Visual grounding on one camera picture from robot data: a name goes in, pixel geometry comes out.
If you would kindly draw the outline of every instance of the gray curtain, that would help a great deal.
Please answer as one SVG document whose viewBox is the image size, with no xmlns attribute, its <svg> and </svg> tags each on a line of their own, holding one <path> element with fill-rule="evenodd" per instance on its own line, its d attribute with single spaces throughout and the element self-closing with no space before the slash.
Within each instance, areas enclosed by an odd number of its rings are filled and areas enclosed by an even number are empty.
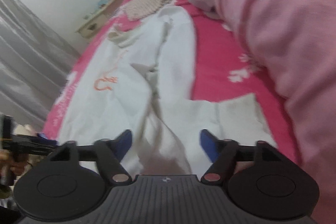
<svg viewBox="0 0 336 224">
<path fill-rule="evenodd" d="M 78 57 L 22 2 L 0 0 L 0 112 L 40 130 Z"/>
</svg>

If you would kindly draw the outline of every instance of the white paw print pattern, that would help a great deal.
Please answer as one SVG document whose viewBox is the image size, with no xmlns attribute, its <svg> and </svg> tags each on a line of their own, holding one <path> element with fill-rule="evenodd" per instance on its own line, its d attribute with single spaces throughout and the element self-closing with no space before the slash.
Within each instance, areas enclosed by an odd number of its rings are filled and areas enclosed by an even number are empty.
<svg viewBox="0 0 336 224">
<path fill-rule="evenodd" d="M 230 75 L 227 78 L 232 83 L 241 83 L 244 79 L 250 78 L 252 73 L 256 73 L 261 70 L 257 62 L 247 54 L 242 54 L 239 56 L 239 59 L 243 63 L 249 63 L 249 65 L 242 69 L 232 70 L 229 72 Z"/>
</svg>

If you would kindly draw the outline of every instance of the bed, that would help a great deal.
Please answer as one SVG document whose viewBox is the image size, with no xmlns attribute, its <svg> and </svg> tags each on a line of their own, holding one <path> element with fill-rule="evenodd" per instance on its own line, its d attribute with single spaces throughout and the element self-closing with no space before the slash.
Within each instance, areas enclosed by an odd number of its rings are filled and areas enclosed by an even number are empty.
<svg viewBox="0 0 336 224">
<path fill-rule="evenodd" d="M 118 26 L 119 30 L 126 32 L 142 23 L 140 20 L 131 22 L 125 15 L 123 7 L 129 1 L 124 1 L 117 14 L 102 28 L 73 67 L 68 84 L 56 100 L 45 123 L 43 132 L 49 138 L 58 138 L 81 76 L 110 30 Z M 278 149 L 292 161 L 300 163 L 290 119 L 284 111 L 284 100 L 275 93 L 267 70 L 258 66 L 244 53 L 223 21 L 209 18 L 188 0 L 174 0 L 170 5 L 184 8 L 191 16 L 196 29 L 197 55 L 192 99 L 219 102 L 254 93 Z"/>
</svg>

